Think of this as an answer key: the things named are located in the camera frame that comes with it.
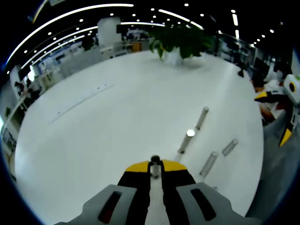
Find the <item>white table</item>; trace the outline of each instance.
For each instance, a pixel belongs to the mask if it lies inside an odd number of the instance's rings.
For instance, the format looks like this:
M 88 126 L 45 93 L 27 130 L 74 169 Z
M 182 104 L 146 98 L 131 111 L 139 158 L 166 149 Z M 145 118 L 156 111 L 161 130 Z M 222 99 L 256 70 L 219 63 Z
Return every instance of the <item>white table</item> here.
M 117 184 L 129 165 L 155 154 L 174 160 L 185 132 L 208 106 L 203 128 L 180 162 L 201 181 L 210 153 L 237 138 L 238 146 L 226 158 L 219 154 L 205 182 L 244 216 L 261 174 L 263 128 L 252 84 L 239 70 L 210 55 L 173 67 L 140 52 L 68 77 L 25 115 L 15 153 L 21 194 L 46 224 L 67 222 L 84 202 Z M 112 87 L 57 118 L 68 102 L 104 83 Z

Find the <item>green leaves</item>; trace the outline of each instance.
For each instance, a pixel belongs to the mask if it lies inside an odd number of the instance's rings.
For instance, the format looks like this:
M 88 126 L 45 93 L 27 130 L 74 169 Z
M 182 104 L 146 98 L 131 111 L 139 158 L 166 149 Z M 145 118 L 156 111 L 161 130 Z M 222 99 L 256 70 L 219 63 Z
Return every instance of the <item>green leaves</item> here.
M 161 57 L 163 57 L 164 50 L 162 48 L 158 48 L 157 52 L 158 52 L 159 58 L 161 59 Z
M 212 38 L 198 28 L 183 27 L 159 27 L 153 30 L 150 35 L 155 37 L 150 44 L 150 49 L 157 49 L 159 57 L 163 52 L 171 52 L 174 47 L 180 48 L 180 55 L 183 59 L 190 56 L 200 57 L 200 52 L 211 48 Z

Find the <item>curved ceiling light strip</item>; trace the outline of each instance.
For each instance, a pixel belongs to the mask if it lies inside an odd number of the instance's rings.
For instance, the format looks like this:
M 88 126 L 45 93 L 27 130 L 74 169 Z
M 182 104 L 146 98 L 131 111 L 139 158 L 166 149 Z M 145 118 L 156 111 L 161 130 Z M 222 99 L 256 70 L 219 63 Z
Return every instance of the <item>curved ceiling light strip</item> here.
M 152 26 L 160 26 L 165 27 L 165 25 L 160 23 L 152 23 L 152 22 L 122 22 L 121 25 L 152 25 Z
M 92 29 L 97 29 L 98 26 L 95 26 L 95 27 L 90 27 L 90 28 L 86 28 L 86 29 L 83 29 L 83 30 L 80 30 L 80 31 L 77 31 L 77 32 L 74 32 L 72 34 L 69 34 L 67 36 L 64 36 L 62 37 L 61 39 L 58 39 L 57 41 L 54 41 L 53 43 L 49 44 L 48 46 L 46 46 L 45 48 L 43 48 L 41 51 L 39 51 L 38 53 L 36 53 L 34 56 L 32 56 L 22 67 L 21 69 L 23 69 L 28 63 L 30 63 L 37 55 L 39 55 L 41 52 L 43 52 L 44 50 L 46 50 L 47 48 L 51 47 L 52 45 L 60 42 L 61 40 L 63 39 L 66 39 L 66 38 L 69 38 L 70 36 L 73 36 L 75 34 L 78 34 L 78 33 L 81 33 L 81 32 L 85 32 L 85 31 L 88 31 L 88 30 L 92 30 Z
M 168 14 L 168 15 L 175 16 L 175 17 L 177 17 L 177 18 L 179 18 L 179 19 L 182 19 L 182 20 L 184 20 L 184 21 L 190 22 L 189 19 L 187 19 L 187 18 L 185 18 L 185 17 L 183 17 L 183 16 L 181 16 L 181 15 L 177 15 L 177 14 L 175 14 L 175 13 L 171 13 L 171 12 L 165 11 L 165 10 L 163 10 L 163 9 L 160 9 L 160 10 L 158 10 L 158 11 L 161 12 L 161 13 L 166 13 L 166 14 Z
M 87 7 L 83 7 L 83 8 L 79 8 L 76 10 L 73 10 L 71 12 L 65 13 L 63 15 L 60 15 L 50 21 L 48 21 L 47 23 L 43 24 L 42 26 L 40 26 L 39 28 L 37 28 L 36 30 L 34 30 L 31 34 L 29 34 L 14 50 L 13 52 L 10 54 L 6 64 L 8 63 L 8 61 L 11 59 L 11 57 L 15 54 L 15 52 L 29 39 L 31 38 L 33 35 L 35 35 L 37 32 L 39 32 L 41 29 L 43 29 L 44 27 L 48 26 L 49 24 L 63 18 L 66 17 L 68 15 L 74 14 L 74 13 L 78 13 L 78 12 L 82 12 L 88 9 L 94 9 L 94 8 L 103 8 L 103 7 L 133 7 L 133 4 L 101 4 L 101 5 L 95 5 L 95 6 L 87 6 Z
M 83 37 L 84 37 L 84 35 L 81 35 L 81 36 L 79 36 L 79 37 L 73 38 L 73 39 L 71 39 L 71 40 L 69 40 L 69 41 L 67 41 L 67 42 L 65 42 L 65 43 L 63 43 L 63 44 L 61 44 L 61 45 L 59 45 L 59 46 L 57 46 L 57 47 L 51 49 L 50 51 L 48 51 L 48 52 L 46 52 L 44 55 L 42 55 L 40 58 L 38 58 L 37 60 L 35 60 L 35 61 L 33 62 L 33 65 L 36 64 L 39 60 L 41 60 L 42 58 L 44 58 L 44 57 L 45 57 L 46 55 L 48 55 L 49 53 L 55 51 L 56 49 L 59 49 L 60 47 L 66 45 L 66 44 L 69 44 L 70 42 L 75 41 L 75 40 L 77 40 L 77 39 L 83 38 Z
M 163 10 L 163 9 L 159 9 L 158 11 L 161 12 L 161 13 L 166 13 L 166 14 L 168 14 L 168 15 L 175 16 L 175 17 L 177 17 L 177 18 L 179 18 L 179 19 L 182 19 L 182 20 L 184 20 L 184 21 L 187 21 L 187 22 L 191 22 L 191 24 L 193 24 L 194 26 L 196 26 L 196 27 L 198 27 L 198 28 L 200 28 L 200 29 L 203 30 L 203 26 L 201 26 L 201 25 L 199 25 L 199 24 L 197 24 L 197 23 L 195 23 L 195 22 L 193 22 L 193 21 L 190 21 L 189 19 L 187 19 L 187 18 L 185 18 L 185 17 L 183 17 L 183 16 L 181 16 L 181 15 L 177 15 L 177 14 L 175 14 L 175 13 L 171 13 L 171 12 L 166 11 L 166 10 Z
M 191 24 L 193 24 L 194 26 L 196 26 L 196 27 L 198 27 L 198 28 L 200 28 L 200 29 L 203 30 L 203 26 L 201 26 L 201 25 L 199 25 L 199 24 L 197 24 L 197 23 L 195 23 L 193 21 L 191 21 Z

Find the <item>white pillar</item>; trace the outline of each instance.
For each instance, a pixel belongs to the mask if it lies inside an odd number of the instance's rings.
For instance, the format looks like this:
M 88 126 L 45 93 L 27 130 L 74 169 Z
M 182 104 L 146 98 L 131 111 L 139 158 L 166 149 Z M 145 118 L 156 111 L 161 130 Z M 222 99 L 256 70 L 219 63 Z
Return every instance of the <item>white pillar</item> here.
M 21 69 L 20 65 L 16 65 L 9 73 L 10 84 L 12 89 L 14 90 L 16 99 L 20 98 L 17 89 L 15 87 L 15 82 L 20 82 L 20 77 L 19 77 L 20 69 Z
M 100 48 L 111 47 L 115 42 L 122 41 L 122 35 L 117 34 L 117 25 L 120 24 L 119 17 L 103 18 L 98 22 L 98 41 Z

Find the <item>metal pin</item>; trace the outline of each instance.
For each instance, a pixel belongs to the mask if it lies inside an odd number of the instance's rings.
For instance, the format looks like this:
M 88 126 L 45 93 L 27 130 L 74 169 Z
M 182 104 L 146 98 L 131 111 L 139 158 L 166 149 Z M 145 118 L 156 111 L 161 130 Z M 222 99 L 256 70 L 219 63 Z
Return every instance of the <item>metal pin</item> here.
M 208 107 L 204 107 L 204 108 L 203 108 L 202 113 L 201 113 L 201 115 L 200 115 L 200 118 L 199 118 L 199 120 L 198 120 L 198 122 L 197 122 L 197 124 L 196 124 L 196 126 L 195 126 L 195 128 L 196 128 L 197 130 L 200 130 L 200 128 L 201 128 L 201 126 L 202 126 L 202 124 L 203 124 L 203 122 L 204 122 L 204 120 L 205 120 L 205 117 L 206 117 L 208 111 L 209 111 L 209 108 L 208 108 Z
M 187 131 L 187 133 L 186 133 L 186 135 L 185 135 L 185 137 L 183 139 L 183 142 L 182 142 L 180 148 L 178 149 L 179 153 L 182 154 L 182 153 L 185 152 L 188 144 L 190 143 L 192 137 L 194 137 L 194 136 L 195 136 L 195 131 L 194 130 L 188 130 Z
M 223 150 L 222 153 L 224 156 L 227 156 L 234 147 L 239 143 L 238 139 L 234 138 Z
M 157 179 L 159 177 L 160 172 L 160 165 L 158 164 L 160 161 L 159 156 L 152 156 L 151 157 L 151 163 L 152 163 L 152 177 Z

